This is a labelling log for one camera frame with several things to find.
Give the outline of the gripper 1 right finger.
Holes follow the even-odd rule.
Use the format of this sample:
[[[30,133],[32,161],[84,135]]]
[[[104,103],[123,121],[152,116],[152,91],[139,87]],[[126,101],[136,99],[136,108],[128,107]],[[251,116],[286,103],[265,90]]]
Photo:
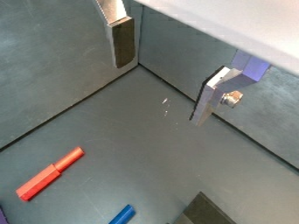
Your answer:
[[[202,125],[219,105],[233,109],[241,103],[243,94],[239,90],[257,84],[270,68],[270,63],[257,56],[238,50],[231,61],[231,68],[222,66],[202,83],[196,105],[190,120]]]

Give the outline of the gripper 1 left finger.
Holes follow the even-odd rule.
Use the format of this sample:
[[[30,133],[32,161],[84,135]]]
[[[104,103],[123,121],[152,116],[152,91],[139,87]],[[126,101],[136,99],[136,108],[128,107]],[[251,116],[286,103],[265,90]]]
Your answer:
[[[94,2],[107,26],[114,65],[122,68],[136,56],[135,20],[127,15],[123,0],[94,0]]]

